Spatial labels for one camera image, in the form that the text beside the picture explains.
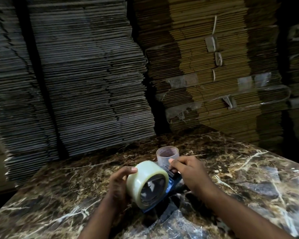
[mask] left hand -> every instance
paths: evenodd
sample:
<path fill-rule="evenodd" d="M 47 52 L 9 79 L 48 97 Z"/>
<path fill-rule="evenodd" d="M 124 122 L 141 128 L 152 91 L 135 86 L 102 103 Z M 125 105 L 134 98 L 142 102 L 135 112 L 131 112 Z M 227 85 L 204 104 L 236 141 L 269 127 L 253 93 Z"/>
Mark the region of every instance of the left hand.
<path fill-rule="evenodd" d="M 118 211 L 127 206 L 126 179 L 130 174 L 135 173 L 137 173 L 137 168 L 124 166 L 110 176 L 109 190 L 105 198 L 110 200 Z"/>

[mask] blue tape dispenser base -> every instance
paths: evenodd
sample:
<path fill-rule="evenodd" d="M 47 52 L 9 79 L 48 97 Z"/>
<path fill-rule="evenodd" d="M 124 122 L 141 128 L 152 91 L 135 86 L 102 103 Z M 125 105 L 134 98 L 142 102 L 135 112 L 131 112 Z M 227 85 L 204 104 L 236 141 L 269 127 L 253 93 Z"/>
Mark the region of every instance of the blue tape dispenser base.
<path fill-rule="evenodd" d="M 153 209 L 159 202 L 161 202 L 168 195 L 169 192 L 173 191 L 175 189 L 176 185 L 182 180 L 182 176 L 180 175 L 180 173 L 177 172 L 174 174 L 169 170 L 166 170 L 166 171 L 168 173 L 169 180 L 168 180 L 168 186 L 167 186 L 164 196 L 159 201 L 156 201 L 149 208 L 142 210 L 144 213 Z"/>

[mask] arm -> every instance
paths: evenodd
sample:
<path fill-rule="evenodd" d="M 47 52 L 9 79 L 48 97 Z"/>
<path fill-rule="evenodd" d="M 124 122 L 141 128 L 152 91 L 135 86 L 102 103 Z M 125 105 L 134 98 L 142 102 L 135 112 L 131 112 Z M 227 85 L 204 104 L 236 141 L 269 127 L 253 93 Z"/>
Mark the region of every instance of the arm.
<path fill-rule="evenodd" d="M 78 239 L 108 239 L 115 216 L 127 205 L 126 178 L 137 168 L 123 167 L 110 177 L 109 191 Z"/>
<path fill-rule="evenodd" d="M 204 165 L 194 156 L 170 159 L 187 187 L 219 216 L 240 239 L 292 239 L 252 209 L 225 194 L 210 179 Z"/>

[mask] packing tape roll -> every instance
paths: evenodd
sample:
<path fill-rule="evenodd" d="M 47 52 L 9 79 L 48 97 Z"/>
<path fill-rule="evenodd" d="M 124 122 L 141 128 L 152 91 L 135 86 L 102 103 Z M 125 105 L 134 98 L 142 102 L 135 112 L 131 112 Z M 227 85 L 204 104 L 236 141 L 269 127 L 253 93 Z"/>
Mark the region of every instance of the packing tape roll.
<path fill-rule="evenodd" d="M 149 160 L 136 167 L 137 173 L 127 178 L 127 191 L 140 209 L 147 209 L 164 196 L 169 177 L 164 169 Z"/>

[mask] marble countertop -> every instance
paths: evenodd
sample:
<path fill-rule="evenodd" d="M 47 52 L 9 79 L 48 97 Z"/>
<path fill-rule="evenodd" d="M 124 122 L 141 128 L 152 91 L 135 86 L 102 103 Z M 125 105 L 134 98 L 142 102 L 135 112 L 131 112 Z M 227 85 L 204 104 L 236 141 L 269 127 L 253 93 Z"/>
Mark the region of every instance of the marble countertop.
<path fill-rule="evenodd" d="M 199 127 L 48 164 L 0 209 L 0 239 L 77 238 L 107 192 L 112 172 L 156 160 L 156 150 L 166 145 L 204 160 L 213 181 L 227 194 L 299 236 L 299 164 Z M 110 237 L 212 239 L 232 234 L 180 185 L 149 213 L 129 205 L 116 218 Z"/>

